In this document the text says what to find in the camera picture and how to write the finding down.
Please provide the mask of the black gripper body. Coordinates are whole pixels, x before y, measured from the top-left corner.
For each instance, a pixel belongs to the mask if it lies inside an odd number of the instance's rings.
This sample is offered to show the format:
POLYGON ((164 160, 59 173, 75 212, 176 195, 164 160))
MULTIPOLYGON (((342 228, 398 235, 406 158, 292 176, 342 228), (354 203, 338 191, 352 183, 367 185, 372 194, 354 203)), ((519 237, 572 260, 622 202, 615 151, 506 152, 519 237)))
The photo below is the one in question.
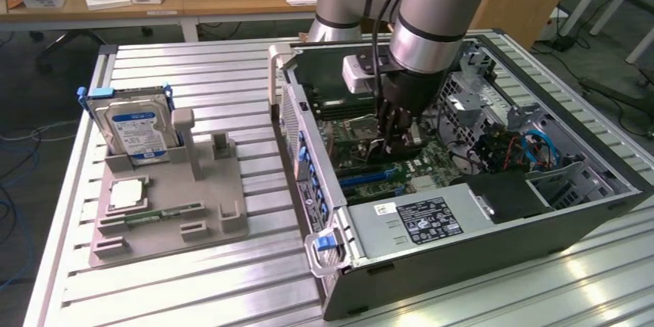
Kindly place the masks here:
POLYGON ((432 103, 446 80, 446 71, 420 74, 410 70, 387 73, 382 78, 380 116, 392 112, 418 118, 432 103))

